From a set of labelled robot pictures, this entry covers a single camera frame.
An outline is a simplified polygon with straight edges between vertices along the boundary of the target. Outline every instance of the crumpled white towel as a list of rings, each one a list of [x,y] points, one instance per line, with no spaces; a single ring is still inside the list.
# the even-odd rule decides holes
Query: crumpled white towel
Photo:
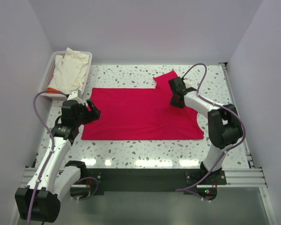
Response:
[[[67,48],[64,57],[55,56],[54,74],[48,88],[60,90],[65,94],[75,89],[82,90],[88,63],[89,55]]]

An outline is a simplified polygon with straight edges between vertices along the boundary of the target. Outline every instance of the red t-shirt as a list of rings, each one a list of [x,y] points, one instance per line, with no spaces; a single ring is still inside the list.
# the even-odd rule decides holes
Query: red t-shirt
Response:
[[[91,99],[100,119],[84,126],[83,140],[202,139],[197,111],[170,105],[168,81],[174,71],[155,77],[155,89],[93,88]]]

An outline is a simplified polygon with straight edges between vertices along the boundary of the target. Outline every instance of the plastic bin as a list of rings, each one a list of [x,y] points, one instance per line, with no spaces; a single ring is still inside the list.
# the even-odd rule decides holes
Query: plastic bin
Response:
[[[87,79],[88,79],[88,76],[89,76],[90,64],[92,62],[92,57],[93,57],[92,53],[89,53],[89,52],[82,52],[82,53],[89,55],[89,64],[88,64],[88,68],[86,70],[86,76],[85,76],[85,80],[83,82],[81,94],[83,94],[85,86],[86,86],[86,82],[87,82]],[[52,54],[52,56],[50,57],[49,62],[47,64],[46,70],[44,72],[44,76],[42,78],[42,81],[41,81],[41,83],[38,87],[38,92],[41,92],[41,91],[44,91],[44,90],[48,89],[48,85],[49,85],[51,79],[53,78],[53,72],[54,72],[54,69],[55,69],[55,56],[56,55],[64,56],[65,54],[66,54],[66,51],[54,52]],[[52,98],[53,100],[66,100],[67,99],[64,95],[61,95],[61,94],[43,93],[41,95],[42,96],[48,96],[49,98]]]

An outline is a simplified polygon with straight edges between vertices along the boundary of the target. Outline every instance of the speckled tabletop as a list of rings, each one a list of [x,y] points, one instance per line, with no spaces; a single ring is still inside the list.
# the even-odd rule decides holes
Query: speckled tabletop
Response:
[[[185,65],[92,65],[82,99],[90,97],[92,88],[155,88],[154,76],[175,70],[182,76],[190,66]],[[203,76],[198,67],[189,72],[196,87]],[[200,92],[214,101],[228,104],[230,96],[221,66],[208,66],[207,76]],[[60,115],[62,101],[52,103],[48,126],[54,126]],[[84,161],[88,168],[198,168],[210,147],[207,119],[198,115],[198,124],[204,131],[203,140],[148,140],[148,141],[86,141],[81,140],[83,126],[75,143],[63,160]],[[48,146],[49,135],[44,130],[38,147],[36,167],[40,165]],[[223,168],[249,168],[244,145],[229,152]]]

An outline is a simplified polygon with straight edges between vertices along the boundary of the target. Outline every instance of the orange object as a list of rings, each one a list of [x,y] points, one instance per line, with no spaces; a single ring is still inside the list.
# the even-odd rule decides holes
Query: orange object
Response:
[[[49,94],[58,94],[58,93],[56,93],[56,92],[48,92]]]

